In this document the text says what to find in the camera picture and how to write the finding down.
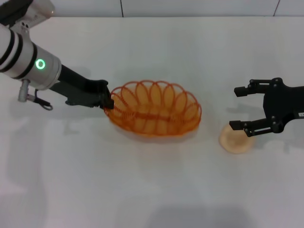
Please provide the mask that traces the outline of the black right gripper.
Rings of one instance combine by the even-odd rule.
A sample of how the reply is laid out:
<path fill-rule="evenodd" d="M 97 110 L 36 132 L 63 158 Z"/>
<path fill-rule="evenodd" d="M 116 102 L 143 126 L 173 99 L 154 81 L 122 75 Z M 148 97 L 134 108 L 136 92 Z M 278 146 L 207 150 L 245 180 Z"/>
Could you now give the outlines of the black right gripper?
<path fill-rule="evenodd" d="M 247 87 L 234 88 L 237 97 L 265 94 L 263 109 L 266 118 L 255 121 L 229 121 L 234 131 L 244 131 L 247 137 L 281 133 L 287 123 L 304 117 L 304 87 L 289 87 L 281 78 L 251 79 Z"/>

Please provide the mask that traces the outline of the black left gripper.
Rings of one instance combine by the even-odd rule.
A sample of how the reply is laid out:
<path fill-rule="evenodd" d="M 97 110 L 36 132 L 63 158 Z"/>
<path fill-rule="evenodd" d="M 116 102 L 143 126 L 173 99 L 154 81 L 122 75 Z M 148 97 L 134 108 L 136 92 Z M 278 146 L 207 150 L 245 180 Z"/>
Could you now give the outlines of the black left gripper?
<path fill-rule="evenodd" d="M 50 90 L 67 98 L 67 105 L 114 109 L 114 100 L 106 80 L 87 79 L 62 65 L 58 82 Z"/>

